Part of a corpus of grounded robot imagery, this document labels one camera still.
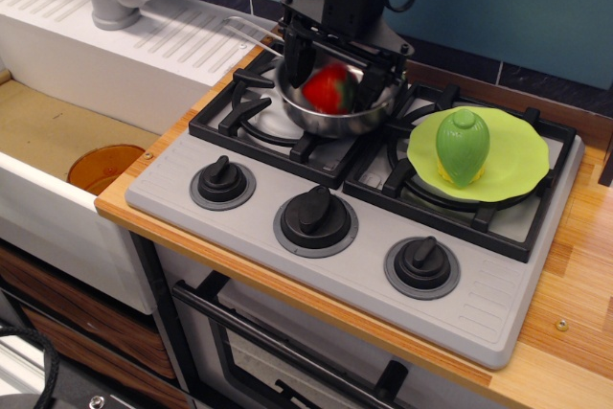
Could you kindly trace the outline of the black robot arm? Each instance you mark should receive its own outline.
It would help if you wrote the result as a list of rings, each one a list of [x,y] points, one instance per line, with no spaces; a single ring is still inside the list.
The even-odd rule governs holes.
[[[280,27],[289,83],[307,81],[321,50],[363,70],[354,107],[369,108],[383,89],[402,81],[414,49],[387,24],[386,9],[407,11],[415,0],[282,0]]]

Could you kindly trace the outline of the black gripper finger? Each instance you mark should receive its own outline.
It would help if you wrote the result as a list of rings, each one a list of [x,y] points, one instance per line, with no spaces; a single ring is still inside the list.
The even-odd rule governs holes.
[[[284,30],[284,65],[287,81],[293,88],[306,82],[316,58],[313,47],[316,34],[306,30]]]
[[[405,86],[405,72],[405,57],[386,57],[370,62],[358,83],[353,108],[369,110],[381,96],[394,101]]]

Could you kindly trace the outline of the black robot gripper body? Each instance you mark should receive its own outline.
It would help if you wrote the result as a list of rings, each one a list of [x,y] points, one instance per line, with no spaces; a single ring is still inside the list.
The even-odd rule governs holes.
[[[284,30],[311,31],[313,47],[365,69],[374,60],[405,57],[413,48],[383,18],[386,0],[282,0]]]

